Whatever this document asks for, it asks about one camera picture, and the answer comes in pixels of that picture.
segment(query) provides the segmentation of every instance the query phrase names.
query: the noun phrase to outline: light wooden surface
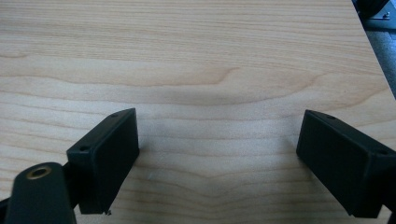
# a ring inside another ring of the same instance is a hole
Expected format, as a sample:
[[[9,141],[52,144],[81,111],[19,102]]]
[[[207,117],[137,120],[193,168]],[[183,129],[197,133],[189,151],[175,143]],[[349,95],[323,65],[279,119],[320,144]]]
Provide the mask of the light wooden surface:
[[[396,104],[349,0],[1,1],[0,199],[106,115],[141,156],[79,223],[386,223],[297,159],[306,109],[396,148]]]

